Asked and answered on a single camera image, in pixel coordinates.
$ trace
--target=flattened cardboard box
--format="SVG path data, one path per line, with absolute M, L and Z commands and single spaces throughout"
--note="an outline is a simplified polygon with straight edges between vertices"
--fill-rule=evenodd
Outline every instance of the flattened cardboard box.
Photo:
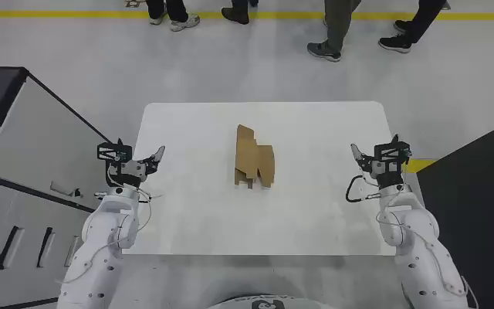
M 254 130 L 239 124 L 237 127 L 237 153 L 235 156 L 235 184 L 252 183 L 257 177 L 263 187 L 271 188 L 275 181 L 275 155 L 271 145 L 257 145 Z

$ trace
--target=gray floor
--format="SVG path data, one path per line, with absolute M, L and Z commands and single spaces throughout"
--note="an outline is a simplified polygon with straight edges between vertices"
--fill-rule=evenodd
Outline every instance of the gray floor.
M 440 158 L 494 129 L 494 22 L 436 22 L 401 55 L 377 45 L 394 34 L 389 22 L 356 21 L 336 64 L 306 51 L 324 38 L 319 20 L 209 19 L 179 33 L 140 19 L 3 19 L 0 28 L 0 65 L 28 67 L 129 144 L 144 106 L 171 101 L 375 100 L 415 158 Z
M 187 1 L 216 11 L 229 1 Z M 450 1 L 455 12 L 494 2 Z M 322 11 L 272 0 L 266 11 Z M 413 11 L 416 1 L 361 11 Z M 122 9 L 121 2 L 4 0 L 0 9 Z M 151 102 L 376 100 L 415 158 L 440 158 L 494 129 L 494 22 L 436 22 L 408 55 L 381 49 L 387 21 L 352 24 L 341 63 L 315 59 L 320 20 L 221 19 L 171 33 L 145 20 L 0 19 L 0 66 L 26 66 L 111 139 L 134 144 Z M 132 256 L 112 308 L 204 308 L 236 293 L 292 294 L 340 308 L 405 308 L 389 258 Z
M 392 257 L 132 256 L 111 308 L 207 308 L 240 294 L 345 309 L 405 309 Z

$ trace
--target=cabinet door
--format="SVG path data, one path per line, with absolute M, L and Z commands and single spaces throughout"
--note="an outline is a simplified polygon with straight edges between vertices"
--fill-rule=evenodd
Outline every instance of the cabinet door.
M 0 188 L 0 212 L 0 250 L 7 253 L 0 307 L 58 297 L 55 280 L 63 280 L 68 258 L 81 246 L 89 213 L 10 188 Z
M 105 139 L 27 78 L 0 127 L 0 178 L 95 209 L 107 190 L 96 147 Z M 71 197 L 74 189 L 83 197 Z

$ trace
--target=tabletop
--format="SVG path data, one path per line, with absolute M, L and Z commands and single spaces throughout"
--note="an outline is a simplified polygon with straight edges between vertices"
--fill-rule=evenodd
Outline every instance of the tabletop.
M 239 124 L 272 145 L 275 180 L 234 184 Z M 152 217 L 126 254 L 394 255 L 382 239 L 377 200 L 349 203 L 360 173 L 350 144 L 369 155 L 391 133 L 376 102 L 160 103 L 146 107 L 134 159 L 159 146 L 159 169 L 141 188 Z M 356 182 L 352 195 L 374 193 Z M 149 216 L 140 204 L 141 224 Z

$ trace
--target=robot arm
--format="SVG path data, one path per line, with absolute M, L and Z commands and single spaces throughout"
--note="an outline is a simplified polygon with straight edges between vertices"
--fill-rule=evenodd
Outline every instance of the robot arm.
M 120 140 L 119 144 L 98 146 L 98 158 L 107 161 L 107 182 L 112 188 L 95 194 L 102 202 L 84 223 L 84 244 L 74 254 L 62 282 L 58 309 L 110 306 L 122 272 L 122 249 L 131 248 L 138 231 L 147 224 L 139 228 L 139 198 L 146 194 L 138 186 L 156 172 L 163 153 L 164 146 L 147 159 L 133 161 L 132 148 Z
M 376 220 L 384 241 L 397 249 L 394 261 L 412 308 L 468 308 L 467 289 L 449 251 L 438 240 L 435 217 L 401 178 L 401 165 L 411 157 L 409 145 L 395 136 L 390 144 L 375 146 L 373 157 L 354 144 L 351 150 L 362 171 L 377 180 L 379 192 L 365 199 L 379 199 L 381 210 Z

